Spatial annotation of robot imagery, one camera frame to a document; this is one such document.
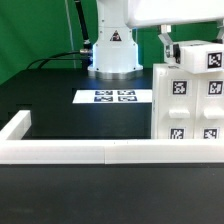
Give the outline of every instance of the black tabletop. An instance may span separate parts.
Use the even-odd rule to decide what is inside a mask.
[[[150,138],[151,104],[73,105],[79,89],[151,89],[82,70],[22,71],[0,86],[1,125],[32,112],[25,139]],[[222,224],[222,164],[0,165],[4,224]]]
[[[150,138],[151,104],[72,104],[77,90],[151,89],[152,70],[131,80],[88,77],[83,70],[26,70],[0,86],[0,120],[30,109],[26,139]]]

